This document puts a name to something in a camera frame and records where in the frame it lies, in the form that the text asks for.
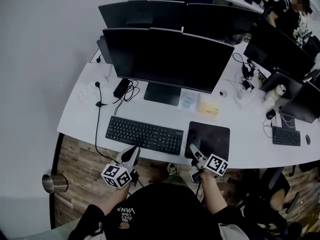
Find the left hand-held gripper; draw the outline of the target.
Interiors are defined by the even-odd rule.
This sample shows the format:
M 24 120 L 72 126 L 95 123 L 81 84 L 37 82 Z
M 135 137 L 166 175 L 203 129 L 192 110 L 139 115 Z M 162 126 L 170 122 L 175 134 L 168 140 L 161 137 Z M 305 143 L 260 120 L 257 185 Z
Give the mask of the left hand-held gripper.
M 118 153 L 116 162 L 108 163 L 103 169 L 101 176 L 105 183 L 117 189 L 124 188 L 127 184 L 135 186 L 139 179 L 136 165 L 140 157 L 139 146 L 130 146 Z

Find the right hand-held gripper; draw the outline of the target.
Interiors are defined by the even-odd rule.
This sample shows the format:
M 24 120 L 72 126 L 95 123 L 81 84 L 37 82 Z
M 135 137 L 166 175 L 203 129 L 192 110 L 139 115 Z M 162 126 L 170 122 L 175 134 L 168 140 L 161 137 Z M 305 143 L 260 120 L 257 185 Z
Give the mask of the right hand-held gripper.
M 200 182 L 200 175 L 204 169 L 207 169 L 222 177 L 228 168 L 228 162 L 214 154 L 211 154 L 209 158 L 203 155 L 194 143 L 189 145 L 189 149 L 192 153 L 191 170 L 189 176 L 193 183 Z

